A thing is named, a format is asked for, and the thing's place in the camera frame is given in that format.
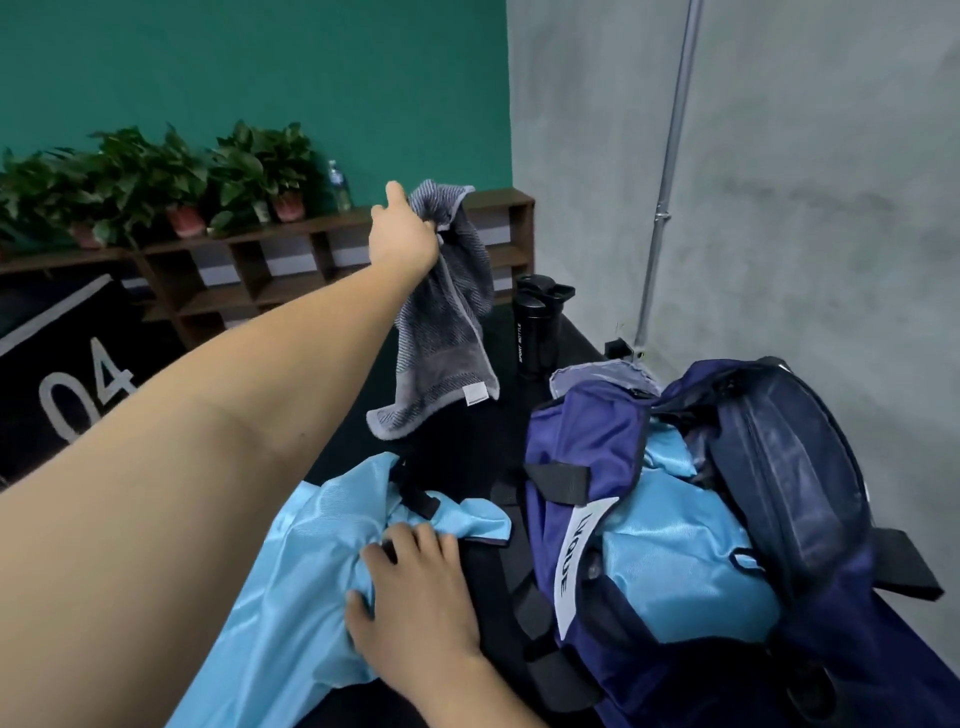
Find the backpack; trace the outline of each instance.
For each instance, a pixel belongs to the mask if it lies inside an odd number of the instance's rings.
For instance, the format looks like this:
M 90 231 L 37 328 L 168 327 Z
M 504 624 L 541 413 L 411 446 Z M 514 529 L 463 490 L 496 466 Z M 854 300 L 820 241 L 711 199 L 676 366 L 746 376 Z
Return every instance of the backpack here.
M 664 425 L 749 534 L 779 603 L 761 640 L 658 639 L 606 573 L 603 523 Z M 660 396 L 577 383 L 533 412 L 525 459 L 492 500 L 513 522 L 501 562 L 548 710 L 594 707 L 608 728 L 960 725 L 960 682 L 874 587 L 943 591 L 905 534 L 874 527 L 846 437 L 782 360 L 696 362 Z

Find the metal pipe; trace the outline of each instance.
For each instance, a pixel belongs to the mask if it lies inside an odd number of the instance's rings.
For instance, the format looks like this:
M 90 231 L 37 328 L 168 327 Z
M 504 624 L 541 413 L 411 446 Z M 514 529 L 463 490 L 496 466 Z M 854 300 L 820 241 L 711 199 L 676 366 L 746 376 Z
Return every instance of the metal pipe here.
M 643 300 L 640 304 L 640 320 L 636 325 L 634 355 L 647 343 L 647 328 L 650 325 L 650 309 L 653 307 L 654 282 L 657 278 L 657 266 L 660 264 L 660 248 L 663 246 L 663 229 L 670 219 L 670 192 L 673 189 L 673 174 L 677 169 L 677 153 L 680 148 L 680 134 L 684 129 L 686 113 L 686 95 L 690 90 L 690 76 L 693 72 L 693 52 L 697 47 L 697 34 L 700 31 L 700 16 L 704 0 L 690 0 L 686 11 L 686 29 L 684 30 L 684 48 L 680 54 L 680 69 L 677 72 L 677 87 L 673 93 L 673 112 L 670 114 L 670 134 L 666 137 L 666 153 L 663 156 L 663 175 L 660 177 L 660 195 L 657 198 L 657 212 L 654 214 L 654 231 L 650 236 L 650 255 L 647 257 L 647 275 L 643 281 Z

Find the green wall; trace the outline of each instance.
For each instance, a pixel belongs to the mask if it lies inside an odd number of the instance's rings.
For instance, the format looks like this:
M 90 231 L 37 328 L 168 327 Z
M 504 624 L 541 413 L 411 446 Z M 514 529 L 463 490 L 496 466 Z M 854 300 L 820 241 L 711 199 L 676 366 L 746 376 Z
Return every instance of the green wall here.
M 300 121 L 354 202 L 392 178 L 509 186 L 504 0 L 34 0 L 0 22 L 0 147 Z

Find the forearm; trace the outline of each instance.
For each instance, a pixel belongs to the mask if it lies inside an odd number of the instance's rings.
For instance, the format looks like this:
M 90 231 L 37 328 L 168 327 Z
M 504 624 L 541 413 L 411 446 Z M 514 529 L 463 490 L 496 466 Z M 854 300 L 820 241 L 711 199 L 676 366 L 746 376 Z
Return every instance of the forearm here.
M 218 336 L 0 497 L 0 725 L 163 725 L 418 279 Z
M 430 728 L 546 728 L 483 658 L 465 661 L 417 709 Z

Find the wall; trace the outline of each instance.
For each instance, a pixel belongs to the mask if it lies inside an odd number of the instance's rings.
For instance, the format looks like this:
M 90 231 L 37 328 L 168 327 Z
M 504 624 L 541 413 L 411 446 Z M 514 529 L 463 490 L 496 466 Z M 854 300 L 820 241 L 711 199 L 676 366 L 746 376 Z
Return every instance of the wall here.
M 633 341 L 686 2 L 508 0 L 514 184 L 537 199 L 537 271 L 595 346 Z
M 214 144 L 242 117 L 302 122 L 357 204 L 391 178 L 511 184 L 503 0 L 7 5 L 0 147 L 18 154 L 167 121 Z
M 651 343 L 777 354 L 942 580 L 897 599 L 960 666 L 960 4 L 707 3 Z

